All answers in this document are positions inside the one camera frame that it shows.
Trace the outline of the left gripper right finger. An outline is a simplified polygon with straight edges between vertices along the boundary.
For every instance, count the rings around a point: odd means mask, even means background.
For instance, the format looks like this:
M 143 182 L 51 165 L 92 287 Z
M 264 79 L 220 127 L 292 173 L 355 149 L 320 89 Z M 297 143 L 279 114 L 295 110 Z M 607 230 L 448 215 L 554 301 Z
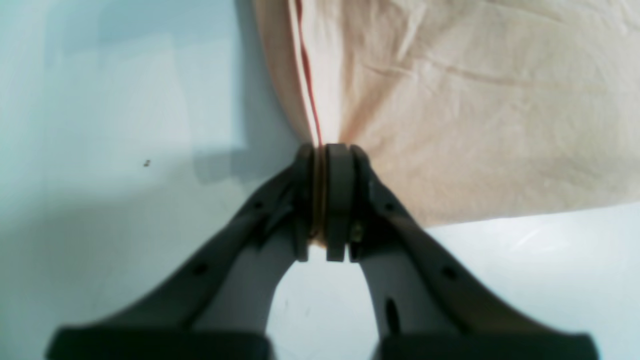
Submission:
M 526 316 L 414 221 L 356 145 L 325 147 L 327 259 L 359 264 L 380 360 L 598 360 L 592 338 Z

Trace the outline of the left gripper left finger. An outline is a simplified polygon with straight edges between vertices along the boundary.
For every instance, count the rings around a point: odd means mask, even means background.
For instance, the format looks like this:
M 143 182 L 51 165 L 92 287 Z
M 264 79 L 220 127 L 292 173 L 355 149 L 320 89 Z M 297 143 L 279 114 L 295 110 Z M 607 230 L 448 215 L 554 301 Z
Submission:
M 259 187 L 169 278 L 101 321 L 64 326 L 48 360 L 269 360 L 275 290 L 308 259 L 314 148 Z

